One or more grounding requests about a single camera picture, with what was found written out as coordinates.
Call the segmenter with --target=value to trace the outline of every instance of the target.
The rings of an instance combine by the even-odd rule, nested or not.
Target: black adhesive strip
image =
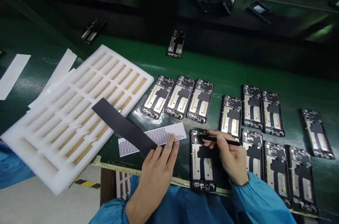
[[[228,120],[228,127],[227,127],[227,133],[232,135],[232,123],[233,123],[233,119],[229,118]]]
[[[250,107],[250,118],[251,120],[254,120],[254,106]]]
[[[107,100],[102,98],[92,110],[112,129],[140,150],[143,156],[156,149],[154,143],[142,130],[123,117]]]

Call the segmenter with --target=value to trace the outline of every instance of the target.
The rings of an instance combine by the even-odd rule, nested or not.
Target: white tray
[[[113,134],[92,106],[105,98],[126,117],[153,81],[151,75],[101,45],[1,139],[58,195]]]

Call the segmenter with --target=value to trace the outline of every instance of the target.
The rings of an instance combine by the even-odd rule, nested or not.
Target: foam packaging insert
[[[153,81],[101,45],[1,139],[58,195],[114,133],[91,107],[105,98],[126,117]]]

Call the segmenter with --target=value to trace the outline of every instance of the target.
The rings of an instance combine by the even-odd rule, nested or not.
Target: white paper
[[[40,103],[41,101],[43,101],[43,99],[46,98],[47,95],[49,95],[58,85],[60,85],[62,82],[64,82],[73,72],[75,71],[75,69],[71,69],[66,75],[64,75],[61,79],[59,79],[58,82],[56,82],[55,84],[51,84],[50,87],[45,90],[43,93],[41,93],[38,98],[35,99],[35,101],[33,101],[31,104],[28,105],[28,107],[30,109],[32,109],[33,107],[35,107],[38,103]]]
[[[4,101],[7,98],[30,57],[31,55],[21,54],[15,56],[5,74],[0,79],[0,100]]]
[[[50,88],[51,85],[59,82],[71,69],[74,61],[76,60],[77,55],[74,54],[70,49],[67,49],[63,57],[61,58],[60,62],[58,63],[57,67],[55,68],[52,76],[47,81],[45,87],[31,104],[28,105],[30,109],[32,109],[36,103],[40,102],[44,97],[46,97],[45,92]]]
[[[184,124],[182,122],[146,131],[144,133],[158,146],[167,143],[170,133],[175,134],[175,140],[182,140],[187,138]],[[124,138],[118,139],[118,144],[120,157],[139,152],[139,150],[132,143]]]

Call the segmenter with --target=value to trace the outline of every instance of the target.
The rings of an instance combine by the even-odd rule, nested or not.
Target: blue sleeve
[[[232,182],[233,203],[237,212],[246,213],[253,224],[296,223],[278,194],[252,172],[244,186]]]
[[[122,198],[106,202],[89,224],[129,224],[125,212],[126,203]]]

